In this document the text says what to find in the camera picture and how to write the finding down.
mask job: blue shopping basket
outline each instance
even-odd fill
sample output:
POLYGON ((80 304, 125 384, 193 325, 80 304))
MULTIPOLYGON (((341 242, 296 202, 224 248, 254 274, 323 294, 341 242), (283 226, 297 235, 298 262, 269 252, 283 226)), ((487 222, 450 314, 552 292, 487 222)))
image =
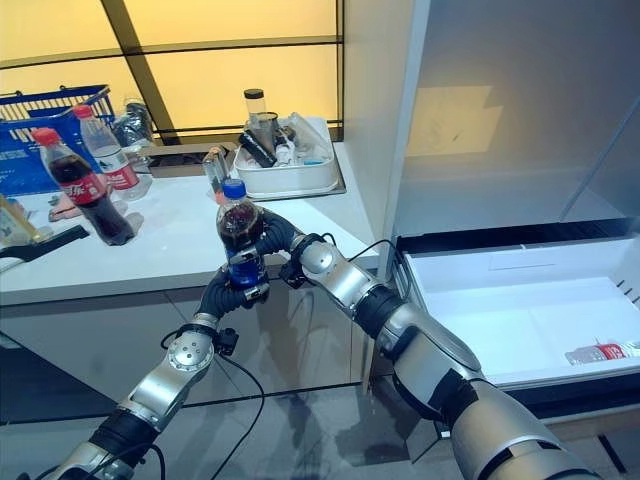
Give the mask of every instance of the blue shopping basket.
POLYGON ((111 126, 114 120, 107 85, 66 88, 48 93, 23 95, 15 92, 0 96, 0 193, 24 195, 58 190, 40 160, 40 150, 31 130, 50 127, 62 141, 100 172, 82 143, 80 122, 71 107, 79 103, 91 107, 93 114, 111 126))

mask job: window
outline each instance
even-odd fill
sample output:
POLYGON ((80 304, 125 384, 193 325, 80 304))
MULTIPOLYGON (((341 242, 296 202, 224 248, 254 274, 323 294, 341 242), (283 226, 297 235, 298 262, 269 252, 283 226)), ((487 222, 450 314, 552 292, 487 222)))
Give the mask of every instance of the window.
POLYGON ((262 88, 341 137, 342 0, 2 0, 0 18, 0 93, 107 83, 167 143, 235 137, 262 88))

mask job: water bottle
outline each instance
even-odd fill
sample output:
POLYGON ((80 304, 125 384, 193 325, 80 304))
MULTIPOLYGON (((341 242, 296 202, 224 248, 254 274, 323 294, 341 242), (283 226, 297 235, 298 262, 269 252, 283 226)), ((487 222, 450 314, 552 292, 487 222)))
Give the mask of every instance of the water bottle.
POLYGON ((615 360, 618 358, 640 357, 640 341, 626 343, 598 343, 588 347, 576 348, 572 352, 567 352, 564 356, 571 365, 582 365, 583 363, 602 362, 604 360, 615 360))
POLYGON ((138 178, 109 127, 93 116, 88 105, 76 105, 72 110, 80 120, 82 141, 118 196, 124 200, 143 197, 149 190, 150 179, 138 178))
MULTIPOLYGON (((218 234, 224 243, 227 258, 251 247, 264 230, 262 212, 247 199, 242 180, 228 178, 222 182, 225 203, 218 209, 218 234)), ((229 264, 231 284, 238 288, 249 288, 266 282, 267 274, 262 258, 229 264)))

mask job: coca-cola bottle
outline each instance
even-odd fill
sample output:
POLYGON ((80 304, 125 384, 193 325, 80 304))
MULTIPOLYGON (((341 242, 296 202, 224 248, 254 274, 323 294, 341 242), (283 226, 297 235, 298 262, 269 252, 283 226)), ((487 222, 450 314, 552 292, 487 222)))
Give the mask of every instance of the coca-cola bottle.
POLYGON ((108 245, 124 245, 134 237, 131 225, 114 208, 106 187, 82 157, 60 143, 52 128, 31 132, 41 145, 42 162, 51 177, 95 227, 108 245))
POLYGON ((89 105, 76 105, 72 110, 80 120, 82 141, 107 176, 116 194, 129 201, 143 197, 149 190, 150 179, 144 177, 144 181, 141 181, 138 178, 109 127, 93 116, 89 105))
MULTIPOLYGON (((227 258, 251 247, 264 229, 262 211, 247 199, 242 180, 228 178, 222 182, 225 203, 218 209, 218 234, 224 243, 227 258)), ((235 287, 249 288, 267 281, 262 258, 229 265, 231 283, 235 287)))

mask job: blue bottle cap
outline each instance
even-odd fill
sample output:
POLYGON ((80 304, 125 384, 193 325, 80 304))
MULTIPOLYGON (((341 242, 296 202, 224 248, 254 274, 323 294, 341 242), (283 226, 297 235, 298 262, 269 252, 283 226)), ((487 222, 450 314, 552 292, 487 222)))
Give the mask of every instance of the blue bottle cap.
POLYGON ((222 182, 222 193, 230 200, 239 200, 247 195, 247 189, 242 180, 227 178, 222 182))

